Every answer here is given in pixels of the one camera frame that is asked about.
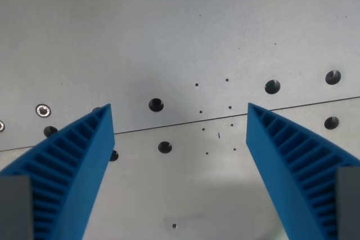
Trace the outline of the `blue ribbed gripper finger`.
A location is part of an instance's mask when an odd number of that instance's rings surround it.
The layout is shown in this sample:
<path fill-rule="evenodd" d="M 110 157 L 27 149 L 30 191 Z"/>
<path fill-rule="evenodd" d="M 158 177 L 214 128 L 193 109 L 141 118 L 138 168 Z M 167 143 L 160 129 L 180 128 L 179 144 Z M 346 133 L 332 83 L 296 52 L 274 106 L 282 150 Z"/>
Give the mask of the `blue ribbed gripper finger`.
<path fill-rule="evenodd" d="M 359 159 L 253 103 L 246 144 L 289 239 L 338 239 L 335 175 Z"/>
<path fill-rule="evenodd" d="M 62 128 L 1 170 L 30 179 L 35 239 L 82 239 L 115 146 L 111 105 Z"/>

